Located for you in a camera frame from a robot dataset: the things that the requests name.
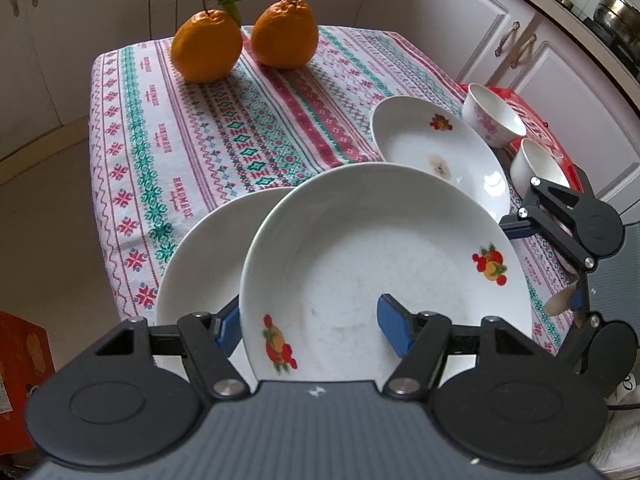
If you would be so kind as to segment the white plate underneath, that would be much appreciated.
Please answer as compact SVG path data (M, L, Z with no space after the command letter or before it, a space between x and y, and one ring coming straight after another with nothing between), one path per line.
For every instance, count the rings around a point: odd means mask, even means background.
M288 192L288 188L267 188L230 200L190 229L160 283L158 325L175 324L194 312L216 313L239 295L248 248Z

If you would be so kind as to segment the white bowl pink pattern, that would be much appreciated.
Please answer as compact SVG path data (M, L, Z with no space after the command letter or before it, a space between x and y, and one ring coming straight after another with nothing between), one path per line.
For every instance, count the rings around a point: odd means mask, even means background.
M462 119L491 148L504 148L526 137L521 117L497 93L481 84L468 85L462 105Z

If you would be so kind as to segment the white plate with fruit print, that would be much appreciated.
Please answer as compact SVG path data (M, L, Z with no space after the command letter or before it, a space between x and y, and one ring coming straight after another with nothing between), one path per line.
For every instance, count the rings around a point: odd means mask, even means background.
M240 285L254 375L386 382L398 356L378 327L384 294L458 325L533 330L521 263L482 206L423 171L363 162L299 185L259 227Z

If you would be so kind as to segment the white plate with stain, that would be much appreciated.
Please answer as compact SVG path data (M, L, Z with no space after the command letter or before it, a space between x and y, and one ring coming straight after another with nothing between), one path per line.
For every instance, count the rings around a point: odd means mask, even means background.
M456 186L499 221L510 212L508 181L497 156L465 122L414 96L375 105L372 139L386 162L416 168Z

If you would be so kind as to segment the red cardboard box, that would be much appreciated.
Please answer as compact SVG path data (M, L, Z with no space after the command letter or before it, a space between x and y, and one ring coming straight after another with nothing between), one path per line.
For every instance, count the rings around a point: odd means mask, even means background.
M542 121L542 119L528 106L528 104L512 89L486 87L489 90L495 92L500 96L503 101L506 101L512 110L518 116L521 117L522 122L526 127L526 136L546 148L555 158L555 161L562 168L567 180L570 181L570 188L575 191L582 192L582 184L578 179L574 165L570 156L562 148L562 145L555 139L555 136L548 128L548 125ZM461 89L465 92L465 96L468 93L468 84L462 84ZM514 148L515 151L520 147L521 140L516 140L507 146Z

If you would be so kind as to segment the white cloth garment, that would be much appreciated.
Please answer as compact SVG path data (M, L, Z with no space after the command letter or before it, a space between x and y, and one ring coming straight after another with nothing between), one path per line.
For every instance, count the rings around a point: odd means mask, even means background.
M627 376L607 399L610 419L591 463L610 479L639 478L639 373Z

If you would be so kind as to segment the red box on floor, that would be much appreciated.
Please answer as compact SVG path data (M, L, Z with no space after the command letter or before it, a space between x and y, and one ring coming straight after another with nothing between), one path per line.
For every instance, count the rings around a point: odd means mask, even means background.
M26 404L54 374L47 332L8 312L0 314L2 455L31 450L34 445L25 424Z

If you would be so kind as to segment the patterned tablecloth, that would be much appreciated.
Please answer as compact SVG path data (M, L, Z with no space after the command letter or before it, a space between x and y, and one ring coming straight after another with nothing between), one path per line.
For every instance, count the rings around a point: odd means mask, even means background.
M369 122L389 96L459 114L458 84L396 32L324 26L302 70L272 70L245 47L229 77L187 84L169 39L99 55L91 67L94 218L120 318L156 317L180 240L229 200L378 158Z

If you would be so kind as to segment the steel pot on stove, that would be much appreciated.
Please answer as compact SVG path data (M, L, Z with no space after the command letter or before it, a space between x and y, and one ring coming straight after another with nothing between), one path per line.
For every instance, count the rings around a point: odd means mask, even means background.
M593 21L618 36L639 36L639 10L626 0L599 0Z

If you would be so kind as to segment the orange with leaf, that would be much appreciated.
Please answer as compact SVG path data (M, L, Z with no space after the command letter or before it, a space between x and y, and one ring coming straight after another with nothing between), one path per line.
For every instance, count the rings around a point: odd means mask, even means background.
M243 49L243 0L201 0L202 10L184 22L172 38L171 63L192 84L227 77Z

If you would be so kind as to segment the orange without leaf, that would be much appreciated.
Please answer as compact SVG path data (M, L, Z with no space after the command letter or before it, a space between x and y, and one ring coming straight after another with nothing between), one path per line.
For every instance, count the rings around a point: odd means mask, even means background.
M280 0L262 12L250 32L259 63L280 70L305 66L316 53L319 29L305 0Z

